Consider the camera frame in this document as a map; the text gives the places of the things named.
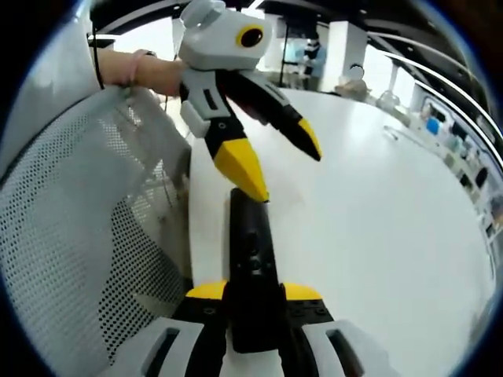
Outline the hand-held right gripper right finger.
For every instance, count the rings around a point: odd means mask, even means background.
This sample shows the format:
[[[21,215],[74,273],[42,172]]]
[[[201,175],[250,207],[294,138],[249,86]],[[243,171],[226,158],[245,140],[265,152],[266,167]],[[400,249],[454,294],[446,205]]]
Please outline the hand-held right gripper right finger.
[[[281,285],[292,337],[283,366],[297,363],[286,376],[397,376],[387,351],[349,320],[334,320],[322,296],[299,284]]]

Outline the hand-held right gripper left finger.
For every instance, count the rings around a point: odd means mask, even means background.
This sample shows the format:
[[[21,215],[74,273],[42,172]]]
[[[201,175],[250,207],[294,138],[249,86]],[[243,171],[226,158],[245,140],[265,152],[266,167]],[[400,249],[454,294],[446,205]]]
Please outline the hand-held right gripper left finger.
[[[226,282],[201,284],[116,351],[103,376],[218,376],[226,354]]]

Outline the person's left hand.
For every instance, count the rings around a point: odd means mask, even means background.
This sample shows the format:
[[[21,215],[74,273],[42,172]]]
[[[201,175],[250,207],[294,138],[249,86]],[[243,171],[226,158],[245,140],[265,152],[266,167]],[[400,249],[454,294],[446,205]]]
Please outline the person's left hand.
[[[134,83],[166,97],[178,97],[185,64],[143,55],[138,61]]]

